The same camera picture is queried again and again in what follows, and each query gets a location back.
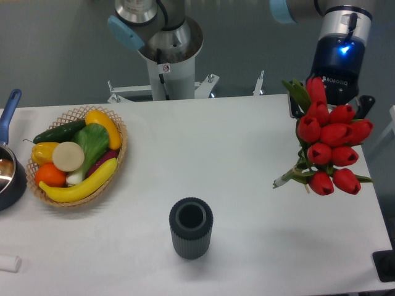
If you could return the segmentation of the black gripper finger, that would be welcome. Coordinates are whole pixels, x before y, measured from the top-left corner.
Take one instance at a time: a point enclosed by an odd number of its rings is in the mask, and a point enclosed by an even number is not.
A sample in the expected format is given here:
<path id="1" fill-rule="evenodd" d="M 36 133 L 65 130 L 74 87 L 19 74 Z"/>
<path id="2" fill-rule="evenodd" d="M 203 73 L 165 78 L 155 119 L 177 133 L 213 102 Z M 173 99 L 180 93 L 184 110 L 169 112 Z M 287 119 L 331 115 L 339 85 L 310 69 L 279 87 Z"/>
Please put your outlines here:
<path id="1" fill-rule="evenodd" d="M 290 93 L 288 93 L 288 105 L 289 105 L 289 116 L 291 118 L 302 117 L 302 111 Z"/>
<path id="2" fill-rule="evenodd" d="M 357 104 L 357 111 L 355 112 L 354 119 L 364 119 L 374 106 L 376 99 L 373 96 L 362 95 L 355 101 Z"/>

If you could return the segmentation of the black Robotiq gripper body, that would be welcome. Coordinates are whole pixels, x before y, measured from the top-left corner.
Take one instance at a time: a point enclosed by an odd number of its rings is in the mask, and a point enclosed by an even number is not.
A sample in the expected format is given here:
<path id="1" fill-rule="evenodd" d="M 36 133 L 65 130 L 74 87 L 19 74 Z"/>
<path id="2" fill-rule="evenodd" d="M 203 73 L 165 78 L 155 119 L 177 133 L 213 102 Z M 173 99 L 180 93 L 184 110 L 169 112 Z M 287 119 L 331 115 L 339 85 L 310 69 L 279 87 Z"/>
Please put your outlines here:
<path id="1" fill-rule="evenodd" d="M 359 93 L 358 79 L 365 44 L 344 35 L 329 35 L 317 43 L 308 79 L 320 77 L 331 105 L 344 105 Z"/>

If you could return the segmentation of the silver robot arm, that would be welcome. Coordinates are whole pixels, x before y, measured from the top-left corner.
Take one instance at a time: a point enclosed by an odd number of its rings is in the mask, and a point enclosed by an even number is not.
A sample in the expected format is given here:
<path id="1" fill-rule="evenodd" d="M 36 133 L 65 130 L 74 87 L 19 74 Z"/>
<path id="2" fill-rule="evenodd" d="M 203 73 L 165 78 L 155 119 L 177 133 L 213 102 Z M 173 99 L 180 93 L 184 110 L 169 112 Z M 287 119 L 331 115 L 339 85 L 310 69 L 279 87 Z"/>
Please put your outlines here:
<path id="1" fill-rule="evenodd" d="M 356 118 L 373 107 L 359 94 L 358 79 L 375 11 L 375 1 L 271 1 L 279 23 L 321 17 L 322 29 L 310 77 L 323 80 L 331 106 L 357 102 Z M 212 96 L 218 76 L 195 80 L 195 58 L 203 44 L 200 26 L 185 14 L 184 1 L 116 1 L 107 25 L 115 39 L 146 61 L 156 101 Z"/>

